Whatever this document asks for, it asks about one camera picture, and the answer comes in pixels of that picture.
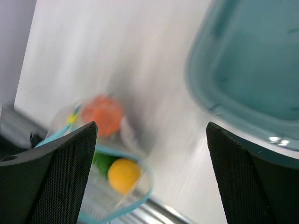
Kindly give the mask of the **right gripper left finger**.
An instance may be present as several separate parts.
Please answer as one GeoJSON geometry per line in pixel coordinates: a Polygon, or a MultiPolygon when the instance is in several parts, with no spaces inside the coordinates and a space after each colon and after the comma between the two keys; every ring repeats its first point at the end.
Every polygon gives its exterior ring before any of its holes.
{"type": "Polygon", "coordinates": [[[1,223],[75,224],[97,130],[90,122],[57,140],[2,159],[1,223]]]}

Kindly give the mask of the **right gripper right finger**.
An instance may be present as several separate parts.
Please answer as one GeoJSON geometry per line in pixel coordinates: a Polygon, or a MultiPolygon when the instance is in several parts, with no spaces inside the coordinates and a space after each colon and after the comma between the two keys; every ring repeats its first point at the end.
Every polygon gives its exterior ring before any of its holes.
{"type": "Polygon", "coordinates": [[[229,224],[296,224],[299,161],[210,122],[206,127],[221,202],[229,224]]]}

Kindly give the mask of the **green bell pepper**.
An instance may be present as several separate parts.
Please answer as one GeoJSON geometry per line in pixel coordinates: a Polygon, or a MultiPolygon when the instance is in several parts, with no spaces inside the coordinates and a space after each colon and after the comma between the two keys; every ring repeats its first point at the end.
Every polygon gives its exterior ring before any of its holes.
{"type": "Polygon", "coordinates": [[[97,167],[99,173],[107,178],[108,171],[112,164],[118,159],[116,156],[94,153],[92,164],[97,167]]]}

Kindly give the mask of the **clear zip top bag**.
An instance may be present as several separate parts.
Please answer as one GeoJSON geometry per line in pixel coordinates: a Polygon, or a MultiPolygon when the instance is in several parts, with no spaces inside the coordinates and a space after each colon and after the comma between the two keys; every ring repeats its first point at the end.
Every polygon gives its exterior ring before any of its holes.
{"type": "Polygon", "coordinates": [[[119,222],[149,199],[154,184],[123,103],[109,95],[98,95],[62,109],[42,144],[90,122],[95,122],[98,131],[78,221],[119,222]]]}

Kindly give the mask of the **yellow lemon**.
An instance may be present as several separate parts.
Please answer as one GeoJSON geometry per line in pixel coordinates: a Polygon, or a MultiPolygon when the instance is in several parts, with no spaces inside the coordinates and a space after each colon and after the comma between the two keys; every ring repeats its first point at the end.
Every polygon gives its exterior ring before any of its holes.
{"type": "Polygon", "coordinates": [[[129,159],[119,158],[110,167],[107,177],[110,186],[120,194],[127,194],[141,176],[139,165],[129,159]]]}

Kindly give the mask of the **orange tomato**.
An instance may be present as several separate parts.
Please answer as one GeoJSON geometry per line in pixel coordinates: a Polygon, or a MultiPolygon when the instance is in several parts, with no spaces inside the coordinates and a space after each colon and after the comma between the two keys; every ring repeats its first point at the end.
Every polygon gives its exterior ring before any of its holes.
{"type": "Polygon", "coordinates": [[[105,138],[120,130],[123,117],[123,106],[116,99],[105,95],[93,98],[81,113],[82,120],[87,123],[94,121],[98,127],[97,135],[105,138]]]}

